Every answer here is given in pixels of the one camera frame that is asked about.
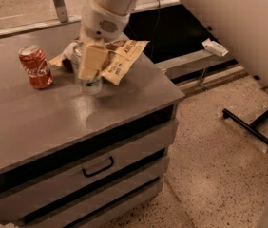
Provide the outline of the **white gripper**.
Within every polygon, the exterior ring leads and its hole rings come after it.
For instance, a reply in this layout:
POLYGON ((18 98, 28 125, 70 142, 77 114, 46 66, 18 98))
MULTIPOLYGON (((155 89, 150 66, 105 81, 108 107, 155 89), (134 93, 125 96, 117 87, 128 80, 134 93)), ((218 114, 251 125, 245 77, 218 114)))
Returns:
MULTIPOLYGON (((124 31, 130 17, 130 0, 86 0, 82 10, 82 28, 87 37, 103 38, 105 41, 117 39, 124 31)), ((78 77, 93 79, 108 55, 103 42, 90 42, 82 46, 82 58, 78 77)))

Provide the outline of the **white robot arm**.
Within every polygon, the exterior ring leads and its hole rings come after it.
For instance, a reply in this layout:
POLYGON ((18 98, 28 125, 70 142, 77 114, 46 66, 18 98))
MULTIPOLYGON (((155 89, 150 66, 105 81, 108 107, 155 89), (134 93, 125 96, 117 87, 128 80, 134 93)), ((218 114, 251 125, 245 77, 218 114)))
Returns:
MULTIPOLYGON (((97 31, 103 19, 129 17, 137 0, 85 0, 83 31, 89 38, 113 40, 97 31)), ((203 26, 239 60, 268 94, 268 0, 180 0, 203 26)))

